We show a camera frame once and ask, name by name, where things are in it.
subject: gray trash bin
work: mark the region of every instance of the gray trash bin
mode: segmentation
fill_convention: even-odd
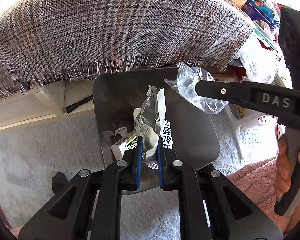
[[[219,142],[210,116],[192,106],[163,80],[177,77],[176,67],[138,69],[130,72],[103,74],[93,82],[93,102],[98,129],[100,152],[105,167],[115,162],[111,142],[104,131],[125,126],[133,129],[133,110],[146,99],[148,85],[164,87],[166,120],[170,121],[173,150],[177,157],[199,169],[214,161],[220,152]],[[143,166],[140,190],[159,185],[157,171]]]

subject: white fluffy rug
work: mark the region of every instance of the white fluffy rug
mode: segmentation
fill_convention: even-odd
[[[239,160],[224,111],[212,116],[225,175],[276,154],[270,125],[242,131],[248,157]],[[93,115],[0,135],[0,205],[12,227],[26,223],[53,192],[57,171],[68,179],[79,170],[103,169]],[[178,193],[159,188],[122,196],[121,239],[180,239]]]

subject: crumpled foil packet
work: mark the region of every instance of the crumpled foil packet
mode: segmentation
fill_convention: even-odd
[[[152,169],[158,169],[155,151],[165,125],[165,115],[166,102],[163,87],[157,89],[154,86],[149,86],[147,98],[137,115],[136,133],[137,137],[143,137],[144,162]]]

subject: metal screw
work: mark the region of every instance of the metal screw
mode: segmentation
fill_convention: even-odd
[[[118,162],[117,162],[117,165],[119,166],[119,167],[124,167],[124,166],[126,166],[128,163],[125,161],[125,160],[119,160]]]
[[[89,175],[89,171],[88,170],[81,170],[80,172],[79,172],[79,176],[80,177],[87,177]]]
[[[172,164],[173,164],[173,166],[176,166],[176,167],[180,167],[183,165],[182,161],[180,161],[180,160],[175,160],[175,161],[173,161]]]
[[[215,178],[218,178],[218,177],[220,177],[220,171],[217,171],[217,170],[214,170],[214,171],[211,171],[211,176],[212,177],[215,177]]]

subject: clear plastic bag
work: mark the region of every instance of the clear plastic bag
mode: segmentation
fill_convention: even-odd
[[[177,80],[164,78],[164,81],[189,103],[207,114],[218,114],[228,104],[226,101],[200,97],[195,92],[195,85],[200,80],[214,81],[209,72],[199,67],[189,67],[184,62],[178,62],[177,67]]]
[[[276,52],[262,48],[254,34],[247,39],[237,55],[246,69],[247,77],[253,82],[271,84],[276,70],[282,64],[276,59]]]

